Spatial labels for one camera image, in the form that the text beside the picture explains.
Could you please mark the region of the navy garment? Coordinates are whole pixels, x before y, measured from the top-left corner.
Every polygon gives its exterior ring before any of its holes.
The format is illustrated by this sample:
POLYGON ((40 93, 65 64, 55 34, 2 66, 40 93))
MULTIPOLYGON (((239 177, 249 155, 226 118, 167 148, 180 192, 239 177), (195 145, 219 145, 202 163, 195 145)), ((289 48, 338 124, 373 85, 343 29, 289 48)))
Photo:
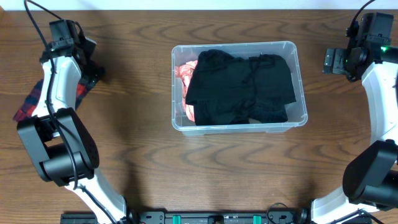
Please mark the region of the navy garment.
POLYGON ((249 117, 261 123, 284 123, 288 120, 285 106, 271 102, 257 102, 249 110, 249 117))

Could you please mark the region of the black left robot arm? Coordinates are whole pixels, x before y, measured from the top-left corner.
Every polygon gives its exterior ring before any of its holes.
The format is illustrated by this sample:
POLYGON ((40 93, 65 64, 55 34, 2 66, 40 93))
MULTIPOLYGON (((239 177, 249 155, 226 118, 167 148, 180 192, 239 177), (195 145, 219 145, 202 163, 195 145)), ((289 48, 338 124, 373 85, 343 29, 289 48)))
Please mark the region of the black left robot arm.
POLYGON ((101 173, 96 143, 75 111, 80 82, 95 82, 102 72, 90 59, 96 42, 83 32, 53 31, 52 37, 40 59, 39 99, 17 133, 40 178, 80 197, 96 223, 138 223, 101 173))

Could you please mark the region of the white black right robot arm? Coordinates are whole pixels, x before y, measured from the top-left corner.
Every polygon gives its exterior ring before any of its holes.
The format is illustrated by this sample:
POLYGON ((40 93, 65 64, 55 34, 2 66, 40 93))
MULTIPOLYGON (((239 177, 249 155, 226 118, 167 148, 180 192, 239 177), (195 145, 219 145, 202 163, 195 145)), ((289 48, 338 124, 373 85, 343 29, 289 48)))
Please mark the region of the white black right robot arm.
POLYGON ((397 208, 397 48, 390 33, 347 30, 344 54, 334 54, 368 98, 371 142, 345 169, 343 184, 293 214, 293 223, 372 223, 374 212, 397 208))

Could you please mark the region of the clear plastic storage bin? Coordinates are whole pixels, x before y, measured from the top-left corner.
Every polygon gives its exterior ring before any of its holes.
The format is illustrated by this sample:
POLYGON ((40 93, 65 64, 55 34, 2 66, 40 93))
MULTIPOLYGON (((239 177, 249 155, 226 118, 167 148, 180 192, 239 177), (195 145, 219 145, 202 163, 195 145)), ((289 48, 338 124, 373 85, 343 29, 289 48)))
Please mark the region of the clear plastic storage bin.
POLYGON ((307 106, 300 73, 296 45, 291 41, 251 42, 237 44, 177 45, 171 51, 171 122, 172 126, 186 136, 225 133, 283 133, 291 128, 303 126, 308 121, 307 106), (280 55, 289 66, 296 102, 285 105, 288 121, 284 123, 260 123, 250 120, 249 124, 196 126, 183 110, 183 82, 177 76, 177 68, 196 60, 206 50, 222 50, 234 57, 249 58, 261 54, 280 55))

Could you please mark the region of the red navy plaid shirt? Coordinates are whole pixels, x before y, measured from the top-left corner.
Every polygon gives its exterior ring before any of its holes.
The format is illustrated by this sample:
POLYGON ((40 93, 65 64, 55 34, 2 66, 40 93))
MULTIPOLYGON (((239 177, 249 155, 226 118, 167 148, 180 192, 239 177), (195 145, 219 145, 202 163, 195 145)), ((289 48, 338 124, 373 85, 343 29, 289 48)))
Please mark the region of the red navy plaid shirt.
MULTIPOLYGON (((76 88, 75 108, 79 107, 84 97, 95 87, 103 75, 104 68, 90 60, 89 64, 85 67, 85 71, 82 73, 76 88)), ((43 82, 43 79, 39 80, 26 96, 24 103, 13 117, 14 121, 20 122, 29 119, 32 116, 32 113, 39 103, 43 82)))

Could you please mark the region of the large black garment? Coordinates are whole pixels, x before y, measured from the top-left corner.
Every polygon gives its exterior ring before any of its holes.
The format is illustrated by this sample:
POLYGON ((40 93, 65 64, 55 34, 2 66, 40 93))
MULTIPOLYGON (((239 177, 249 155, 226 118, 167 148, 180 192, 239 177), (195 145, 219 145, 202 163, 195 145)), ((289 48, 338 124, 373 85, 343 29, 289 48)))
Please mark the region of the large black garment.
POLYGON ((279 55, 247 59, 222 50, 201 52, 186 95, 197 126, 248 124, 257 102, 294 103, 291 71, 279 55))

